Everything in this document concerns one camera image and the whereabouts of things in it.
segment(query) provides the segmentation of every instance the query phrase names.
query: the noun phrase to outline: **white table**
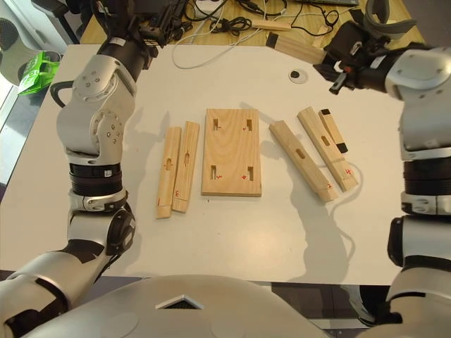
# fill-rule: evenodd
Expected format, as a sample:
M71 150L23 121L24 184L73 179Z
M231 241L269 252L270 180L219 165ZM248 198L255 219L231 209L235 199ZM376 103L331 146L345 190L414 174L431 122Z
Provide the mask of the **white table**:
M126 125L122 161L138 230L135 245L107 275L201 273L267 282L391 283L398 269L386 246L390 221L401 215L397 126L402 103L366 90L345 89L333 96L330 83L310 65L266 47L237 47L196 70L177 69L172 48L165 47L138 81L137 108ZM181 46L176 57L193 64L223 48ZM92 45L70 46L55 81L72 80L96 50ZM306 84L289 81L294 68L307 71ZM164 99L167 93L172 99ZM70 92L64 96L68 100ZM284 119L323 164L296 118L307 106L331 109L360 182L326 206L268 130L271 121ZM249 107L261 112L263 196L201 196L206 108ZM1 269L16 270L42 252L66 245L70 183L56 134L58 112L47 94L1 203ZM165 130L186 120L201 123L190 207L186 215L155 220ZM328 170L323 171L340 191Z

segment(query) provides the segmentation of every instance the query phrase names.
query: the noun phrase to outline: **plywood piece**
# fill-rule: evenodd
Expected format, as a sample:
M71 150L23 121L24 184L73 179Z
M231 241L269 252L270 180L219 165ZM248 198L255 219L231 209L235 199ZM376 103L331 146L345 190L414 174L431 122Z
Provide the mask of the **plywood piece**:
M156 197L156 218L169 218L171 216L172 195L177 173L178 149L182 128L170 127L166 131L163 163L160 170L160 181Z
M283 37L274 33L269 33L266 45L281 53L290 55L299 60L317 65L323 62L326 52L322 49L301 44L297 40Z
M297 118L304 126L340 188L346 192L357 186L358 183L350 165L338 150L314 110L308 107L300 111Z
M291 25L289 23L282 23L280 21L269 21L269 20L252 20L253 28L260 28L262 30L291 30Z
M274 122L269 126L280 145L283 147L298 171L323 202L329 202L338 197L337 192L326 179L318 166L311 159L301 142L294 136L285 121Z
M202 194L261 196L258 110L207 109Z
M345 140L338 130L338 126L335 123L335 120L333 119L330 111L328 109L321 109L321 111L319 112L319 118L321 119L321 122L323 123L325 129L328 131L330 137L332 137L332 140L337 145L338 150L340 150L340 153L346 153L347 147Z
M191 196L192 178L196 164L199 123L186 122L180 145L177 177L175 179L172 210L186 213Z

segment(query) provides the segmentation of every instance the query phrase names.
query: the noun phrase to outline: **wooden board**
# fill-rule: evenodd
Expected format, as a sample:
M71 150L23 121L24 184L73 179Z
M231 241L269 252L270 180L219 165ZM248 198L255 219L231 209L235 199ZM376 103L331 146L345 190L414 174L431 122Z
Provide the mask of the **wooden board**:
M358 183L350 165L340 153L335 143L333 143L333 140L330 138L330 135L327 133L327 130L314 110L308 107L300 111L297 118L299 118L299 121L304 126L304 129L315 144L316 149L318 149L318 152L338 185L340 185L340 188L346 192L357 186Z
M196 164L199 123L186 122L180 145L177 177L175 179L172 210L186 213L191 196L192 177Z
M202 194L261 196L258 110L207 109Z
M280 35L269 33L268 40L266 40L266 46L281 53L298 58L299 60L317 65L322 63L326 52L322 49L302 44L297 40L290 39L289 37L282 37Z
M326 179L318 166L313 162L301 142L294 136L285 121L274 122L269 125L274 134L298 171L309 184L311 190L318 194L323 202L329 202L338 197L337 192Z
M270 20L252 20L253 28L261 28L263 30L291 30L291 25L289 23L282 23L280 21L270 21Z
M160 169L160 181L156 196L156 218L171 216L172 194L174 190L175 174L177 173L178 149L182 128L170 127L166 131L163 161Z
M332 140L335 142L335 144L338 147L338 150L340 150L340 153L344 154L347 152L347 147L345 140L343 139L343 136L341 135L340 131L338 130L338 126L335 123L335 120L332 117L332 114L328 109L321 109L318 113L319 118L321 119L321 122L323 123L323 126L329 133L330 137L332 137Z

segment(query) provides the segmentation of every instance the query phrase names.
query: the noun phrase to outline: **rectangular hole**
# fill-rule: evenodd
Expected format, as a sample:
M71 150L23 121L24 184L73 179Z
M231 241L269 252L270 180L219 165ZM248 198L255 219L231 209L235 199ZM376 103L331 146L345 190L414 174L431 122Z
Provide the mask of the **rectangular hole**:
M247 176L249 178L249 181L254 180L254 167L247 167Z
M216 166L212 165L210 167L210 180L215 180L216 179Z

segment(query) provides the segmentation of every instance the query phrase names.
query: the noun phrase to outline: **wood grain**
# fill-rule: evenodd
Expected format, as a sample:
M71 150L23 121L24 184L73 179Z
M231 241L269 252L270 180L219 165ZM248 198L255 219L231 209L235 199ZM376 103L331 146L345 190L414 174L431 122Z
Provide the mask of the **wood grain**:
M158 194L156 196L156 218L171 216L172 194L174 190L175 174L177 173L178 149L182 128L170 127L166 131L163 161L160 169Z
M202 194L261 196L256 109L207 109Z
M314 110L308 107L300 111L297 118L299 118L299 121L304 126L305 131L310 136L316 149L332 173L332 176L338 185L340 185L340 188L346 192L357 186L358 183L350 165L340 153L335 143L333 143L333 140L330 138L330 135L327 133L327 130Z
M191 196L192 178L196 164L199 123L186 122L175 178L172 210L186 213Z
M311 159L301 142L291 132L285 121L270 124L269 130L274 134L283 150L291 158L291 161L307 181L311 190L323 202L336 199L338 197L337 192Z
M291 26L289 23L280 23L277 21L270 20L253 20L252 21L253 28L261 28L263 30L282 30L287 31L291 30Z
M340 153L346 153L347 147L345 139L343 139L343 136L341 135L341 132L339 131L338 126L335 123L335 120L333 119L330 111L328 109L321 109L318 112L318 116L323 123L323 126L329 133L330 137L332 137L332 140L337 145L338 150L340 150Z
M260 7L262 7L262 1L255 1L256 4L258 4ZM360 0L360 6L362 10L365 9L366 0ZM286 15L296 15L296 13L300 9L300 4L296 3L294 1L288 2L288 8L286 11ZM266 5L268 13L276 13L282 10L282 2L281 1L269 1ZM324 10L330 11L330 10L337 10L339 12L345 11L348 8L343 6L322 6ZM302 11L303 13L320 13L319 9L314 8L310 5L304 5L304 9ZM188 13L190 15L193 15L193 10L191 8L188 9ZM229 0L224 5L224 18L227 19L233 19L237 16L244 16L245 18L249 18L251 20L254 19L262 19L261 15L255 15L252 13L246 12L243 8L240 7L235 1ZM404 3L402 0L391 0L390 1L390 19L394 21L401 21L405 19L410 19L411 16L409 12L407 11ZM337 25L334 27L334 32L337 31L337 29L345 23L348 20L351 20L352 17L349 14L349 12L340 14L340 17L338 19ZM281 23L291 23L292 18L281 18L280 20L277 20L277 22ZM200 23L194 23L194 27L192 30L190 30L187 34L192 34ZM324 24L324 20L320 15L306 15L299 18L296 22L296 25L301 25L302 27L307 28L311 32L318 32L320 30L320 27ZM209 23L205 24L203 28L199 31L199 33L205 33L209 31ZM242 33L241 37L244 37L245 35L249 33ZM311 45L314 41L314 37L308 35L306 32L303 32L301 30L291 30L288 32L282 32L281 33L284 37L289 37L291 39L295 39L298 42L301 42L303 44ZM331 33L329 35L326 35L322 41L320 47L324 47L327 44L330 43L330 40L332 39L334 33ZM99 23L96 21L94 17L91 18L89 25L87 26L82 39L81 43L83 44L101 44L105 40L106 35L103 32L102 28L100 27ZM231 34L228 33L221 33L221 34L209 34L207 36L198 37L196 40L194 40L195 44L213 44L213 45L221 45L225 46L228 44L232 44L236 42L239 39L239 37L234 37ZM253 38L248 39L247 41L241 43L243 46L265 46L267 39L267 35L264 32L260 32L259 34L255 35ZM410 42L424 42L423 37L418 31L418 28L414 27L410 31L408 31L407 34L405 34L400 40L396 40L390 44L390 47L392 48L398 48L402 46L407 46Z

